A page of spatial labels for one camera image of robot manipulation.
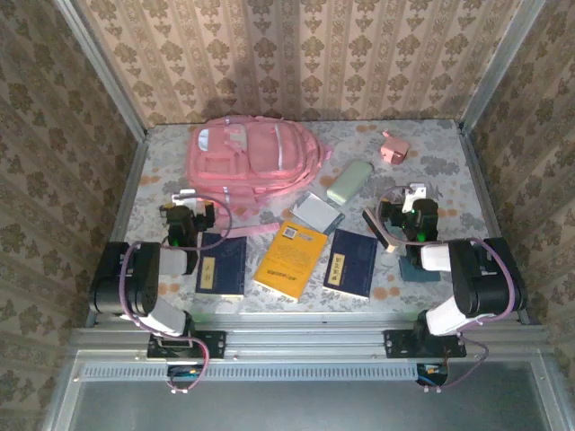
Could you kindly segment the black wooden board eraser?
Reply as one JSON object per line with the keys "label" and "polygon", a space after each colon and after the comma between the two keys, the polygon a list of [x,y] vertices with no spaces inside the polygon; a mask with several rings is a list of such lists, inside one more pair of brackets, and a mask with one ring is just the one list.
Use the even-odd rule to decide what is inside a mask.
{"label": "black wooden board eraser", "polygon": [[362,217],[367,223],[371,232],[376,236],[378,241],[382,244],[384,250],[388,253],[394,253],[400,246],[400,243],[393,238],[393,236],[385,229],[385,227],[378,221],[374,213],[365,208],[362,212]]}

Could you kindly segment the pale green pencil case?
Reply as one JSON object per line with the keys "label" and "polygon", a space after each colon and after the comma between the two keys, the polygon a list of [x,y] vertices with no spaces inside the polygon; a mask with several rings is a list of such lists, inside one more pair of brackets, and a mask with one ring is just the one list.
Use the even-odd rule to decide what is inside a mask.
{"label": "pale green pencil case", "polygon": [[373,170],[374,166],[370,162],[351,162],[326,190],[328,201],[337,207],[344,206],[360,191]]}

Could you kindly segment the small teal pad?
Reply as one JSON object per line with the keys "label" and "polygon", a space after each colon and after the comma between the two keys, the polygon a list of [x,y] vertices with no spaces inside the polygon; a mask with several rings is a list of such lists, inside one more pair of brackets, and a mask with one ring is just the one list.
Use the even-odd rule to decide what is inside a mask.
{"label": "small teal pad", "polygon": [[439,271],[427,271],[410,263],[406,256],[399,258],[400,275],[403,281],[413,283],[432,283],[441,280]]}

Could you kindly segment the navy blue hardcover book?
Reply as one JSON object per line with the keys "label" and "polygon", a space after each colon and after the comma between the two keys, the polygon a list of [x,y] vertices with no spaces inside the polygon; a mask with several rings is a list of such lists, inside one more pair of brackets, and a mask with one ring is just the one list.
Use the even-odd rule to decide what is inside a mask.
{"label": "navy blue hardcover book", "polygon": [[228,238],[215,248],[203,249],[195,293],[241,298],[244,296],[247,238]]}
{"label": "navy blue hardcover book", "polygon": [[370,297],[378,240],[336,229],[323,287],[358,298]]}

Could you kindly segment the small pink box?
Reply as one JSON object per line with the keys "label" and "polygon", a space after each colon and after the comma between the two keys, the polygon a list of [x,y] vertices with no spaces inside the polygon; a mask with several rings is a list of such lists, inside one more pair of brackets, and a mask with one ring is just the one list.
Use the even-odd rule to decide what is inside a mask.
{"label": "small pink box", "polygon": [[409,152],[410,144],[404,139],[392,136],[387,131],[383,131],[382,135],[385,138],[380,149],[383,161],[394,165],[402,164]]}

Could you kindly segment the pink student backpack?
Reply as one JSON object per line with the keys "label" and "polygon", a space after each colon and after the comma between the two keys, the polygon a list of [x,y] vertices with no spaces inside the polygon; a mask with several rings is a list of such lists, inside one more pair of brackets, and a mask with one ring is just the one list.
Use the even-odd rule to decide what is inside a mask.
{"label": "pink student backpack", "polygon": [[186,178],[198,193],[217,199],[217,227],[228,210],[255,209],[294,196],[317,176],[332,149],[292,120],[226,116],[191,135]]}

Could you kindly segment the grey white notebook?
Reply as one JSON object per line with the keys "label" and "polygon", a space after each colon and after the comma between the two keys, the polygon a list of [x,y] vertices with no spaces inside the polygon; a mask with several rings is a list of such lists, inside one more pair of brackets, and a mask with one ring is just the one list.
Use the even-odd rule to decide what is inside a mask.
{"label": "grey white notebook", "polygon": [[345,215],[313,192],[304,193],[290,208],[290,213],[317,232],[329,235]]}

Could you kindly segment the yellow paperback book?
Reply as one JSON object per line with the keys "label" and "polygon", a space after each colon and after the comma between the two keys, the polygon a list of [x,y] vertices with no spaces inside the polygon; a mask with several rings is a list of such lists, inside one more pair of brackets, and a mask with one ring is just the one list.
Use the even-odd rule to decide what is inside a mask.
{"label": "yellow paperback book", "polygon": [[328,236],[284,222],[261,260],[253,280],[259,286],[298,300],[305,290]]}

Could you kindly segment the black controller board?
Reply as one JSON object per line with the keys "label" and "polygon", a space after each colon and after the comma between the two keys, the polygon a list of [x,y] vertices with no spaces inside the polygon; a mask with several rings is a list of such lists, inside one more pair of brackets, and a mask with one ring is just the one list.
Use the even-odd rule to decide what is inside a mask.
{"label": "black controller board", "polygon": [[186,389],[194,384],[203,371],[203,365],[169,365],[167,382],[177,389]]}
{"label": "black controller board", "polygon": [[416,383],[420,386],[438,387],[447,382],[448,369],[443,364],[417,364]]}

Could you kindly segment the grey metal panel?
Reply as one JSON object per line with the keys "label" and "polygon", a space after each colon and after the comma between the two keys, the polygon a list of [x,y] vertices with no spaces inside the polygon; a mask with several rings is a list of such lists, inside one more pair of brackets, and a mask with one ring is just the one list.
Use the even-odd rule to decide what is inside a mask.
{"label": "grey metal panel", "polygon": [[40,431],[575,431],[553,361],[497,359],[448,388],[414,381],[84,382],[78,356],[60,378]]}

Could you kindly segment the aluminium side rail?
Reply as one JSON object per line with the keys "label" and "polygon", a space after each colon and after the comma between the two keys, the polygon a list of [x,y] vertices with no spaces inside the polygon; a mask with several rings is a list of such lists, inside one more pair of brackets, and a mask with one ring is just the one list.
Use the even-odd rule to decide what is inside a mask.
{"label": "aluminium side rail", "polygon": [[476,267],[484,266],[491,272],[489,275],[478,276],[465,282],[462,297],[471,301],[474,318],[496,321],[506,318],[512,312],[517,312],[521,323],[531,324],[532,321],[526,311],[525,282],[506,240],[502,237],[471,138],[464,136],[461,128],[457,130],[488,234],[481,239],[468,233],[465,239],[473,242],[477,248],[476,253],[470,257],[471,262]]}
{"label": "aluminium side rail", "polygon": [[111,235],[105,243],[97,265],[94,281],[88,293],[88,317],[85,326],[91,328],[98,323],[98,315],[102,313],[97,309],[97,300],[103,299],[104,313],[108,312],[107,303],[112,302],[112,308],[121,307],[119,299],[119,272],[121,271],[120,252],[121,244],[125,241],[128,223],[136,199],[138,184],[146,161],[148,142],[145,139],[137,145],[134,158],[124,185],[123,194]]}

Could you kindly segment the aluminium corner post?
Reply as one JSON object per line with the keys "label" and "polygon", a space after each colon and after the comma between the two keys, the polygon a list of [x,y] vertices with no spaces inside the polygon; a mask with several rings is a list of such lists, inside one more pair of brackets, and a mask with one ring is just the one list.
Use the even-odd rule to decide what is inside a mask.
{"label": "aluminium corner post", "polygon": [[520,0],[500,42],[498,43],[485,74],[479,81],[462,119],[462,134],[469,136],[507,73],[525,37],[531,30],[546,0]]}
{"label": "aluminium corner post", "polygon": [[132,135],[139,144],[144,142],[146,127],[123,89],[110,60],[105,55],[102,44],[98,41],[77,0],[54,0],[54,2]]}

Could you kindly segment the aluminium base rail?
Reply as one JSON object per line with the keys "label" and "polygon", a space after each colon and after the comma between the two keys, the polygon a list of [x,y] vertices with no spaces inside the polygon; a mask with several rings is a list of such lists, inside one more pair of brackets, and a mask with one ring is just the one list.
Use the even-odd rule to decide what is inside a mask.
{"label": "aluminium base rail", "polygon": [[[384,333],[409,330],[411,314],[404,313],[239,313],[207,314],[196,319],[199,330],[226,333],[227,362],[382,362]],[[541,325],[525,325],[515,318],[486,323],[467,331],[482,342],[491,361],[525,360],[553,349]],[[148,336],[120,318],[100,318],[91,328],[76,329],[70,344],[106,357],[144,358]]]}

